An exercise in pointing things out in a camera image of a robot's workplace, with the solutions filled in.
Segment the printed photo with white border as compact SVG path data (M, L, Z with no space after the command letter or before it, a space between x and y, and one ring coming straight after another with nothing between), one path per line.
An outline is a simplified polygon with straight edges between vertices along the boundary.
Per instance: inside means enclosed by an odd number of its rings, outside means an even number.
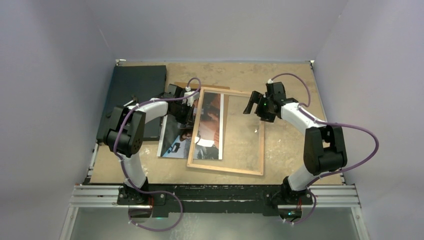
M173 115L167 115L162 122L157 156L187 159L194 139L194 160L221 160L225 126L224 100L223 94L204 93L199 125L195 133L192 123L182 124L177 122Z

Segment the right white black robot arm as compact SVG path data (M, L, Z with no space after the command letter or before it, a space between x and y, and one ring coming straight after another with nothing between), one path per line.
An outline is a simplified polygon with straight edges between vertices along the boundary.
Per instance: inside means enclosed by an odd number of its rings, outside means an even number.
M279 118L304 135L303 164L283 180L280 191L282 200L292 204L315 178L347 165L344 133L340 126L324 123L295 98L288 98L282 82L268 82L265 86L265 93L251 93L243 112L250 114L256 105L254 113L261 121L272 123Z

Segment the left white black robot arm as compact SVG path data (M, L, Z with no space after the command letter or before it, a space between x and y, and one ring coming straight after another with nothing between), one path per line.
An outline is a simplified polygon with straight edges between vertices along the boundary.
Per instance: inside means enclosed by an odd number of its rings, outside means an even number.
M194 123L194 101L199 98L201 89L174 84L170 88L170 91L148 101L116 106L104 133L103 143L117 157L124 174L124 184L131 188L129 197L138 205L146 203L151 193L139 156L145 125L167 115L173 116L182 125Z

